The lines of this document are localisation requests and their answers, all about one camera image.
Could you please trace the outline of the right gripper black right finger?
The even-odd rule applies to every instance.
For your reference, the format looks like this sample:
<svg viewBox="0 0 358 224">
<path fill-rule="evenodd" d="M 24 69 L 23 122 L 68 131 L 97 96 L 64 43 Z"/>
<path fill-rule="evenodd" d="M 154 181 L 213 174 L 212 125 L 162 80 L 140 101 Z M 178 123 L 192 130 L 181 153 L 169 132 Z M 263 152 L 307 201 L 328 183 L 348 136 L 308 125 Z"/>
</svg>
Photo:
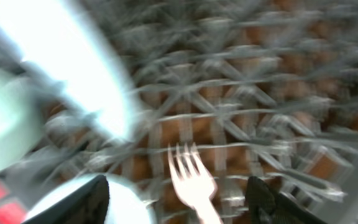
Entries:
<svg viewBox="0 0 358 224">
<path fill-rule="evenodd" d="M 251 224 L 326 224 L 256 176 L 248 178 L 246 202 Z"/>
</svg>

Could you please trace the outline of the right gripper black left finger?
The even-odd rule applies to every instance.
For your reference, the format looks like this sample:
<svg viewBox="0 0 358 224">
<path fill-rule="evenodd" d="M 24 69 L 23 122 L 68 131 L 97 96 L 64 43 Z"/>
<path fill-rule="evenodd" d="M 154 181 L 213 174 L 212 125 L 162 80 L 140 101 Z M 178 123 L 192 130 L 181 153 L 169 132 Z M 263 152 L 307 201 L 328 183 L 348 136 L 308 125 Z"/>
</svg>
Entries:
<svg viewBox="0 0 358 224">
<path fill-rule="evenodd" d="M 97 175 L 24 224 L 103 224 L 108 205 L 108 181 L 104 175 Z"/>
</svg>

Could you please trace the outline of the light blue bowl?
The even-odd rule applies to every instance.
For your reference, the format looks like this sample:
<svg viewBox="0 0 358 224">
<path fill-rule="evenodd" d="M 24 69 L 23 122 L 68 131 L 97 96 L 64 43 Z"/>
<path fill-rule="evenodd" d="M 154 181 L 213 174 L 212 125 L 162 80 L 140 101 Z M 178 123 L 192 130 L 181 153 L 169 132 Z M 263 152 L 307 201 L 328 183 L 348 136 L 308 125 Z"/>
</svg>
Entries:
<svg viewBox="0 0 358 224">
<path fill-rule="evenodd" d="M 96 174 L 85 174 L 59 185 L 27 212 L 25 220 L 50 208 L 95 176 Z M 109 207 L 105 224 L 157 224 L 153 208 L 141 200 L 140 190 L 133 182 L 114 174 L 107 174 L 106 179 L 109 184 Z"/>
</svg>

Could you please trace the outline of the white plastic fork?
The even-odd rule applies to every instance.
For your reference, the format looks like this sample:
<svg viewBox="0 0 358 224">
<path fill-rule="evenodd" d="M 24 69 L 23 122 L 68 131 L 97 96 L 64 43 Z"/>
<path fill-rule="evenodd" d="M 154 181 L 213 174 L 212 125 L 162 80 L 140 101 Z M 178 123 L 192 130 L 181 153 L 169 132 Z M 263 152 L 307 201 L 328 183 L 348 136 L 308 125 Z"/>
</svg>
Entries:
<svg viewBox="0 0 358 224">
<path fill-rule="evenodd" d="M 195 144 L 168 148 L 168 165 L 173 188 L 179 200 L 192 208 L 202 224 L 223 224 L 211 200 L 218 186 L 204 166 Z"/>
</svg>

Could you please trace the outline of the mint green bowl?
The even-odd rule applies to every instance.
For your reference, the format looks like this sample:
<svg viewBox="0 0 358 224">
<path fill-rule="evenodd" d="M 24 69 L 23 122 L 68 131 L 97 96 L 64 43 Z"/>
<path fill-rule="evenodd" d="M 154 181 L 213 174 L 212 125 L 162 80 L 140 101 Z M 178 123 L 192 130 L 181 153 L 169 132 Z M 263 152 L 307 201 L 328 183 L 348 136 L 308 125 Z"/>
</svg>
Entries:
<svg viewBox="0 0 358 224">
<path fill-rule="evenodd" d="M 0 171 L 21 160 L 43 136 L 27 79 L 0 69 Z"/>
</svg>

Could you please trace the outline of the light blue plate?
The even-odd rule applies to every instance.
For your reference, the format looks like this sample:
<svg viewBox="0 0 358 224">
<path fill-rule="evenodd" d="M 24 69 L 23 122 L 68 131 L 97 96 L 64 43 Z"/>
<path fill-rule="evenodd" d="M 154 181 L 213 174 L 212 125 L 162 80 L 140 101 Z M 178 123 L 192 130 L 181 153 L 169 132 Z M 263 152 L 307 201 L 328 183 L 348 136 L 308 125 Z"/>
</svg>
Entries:
<svg viewBox="0 0 358 224">
<path fill-rule="evenodd" d="M 77 1 L 0 1 L 0 46 L 107 138 L 133 140 L 134 84 Z"/>
</svg>

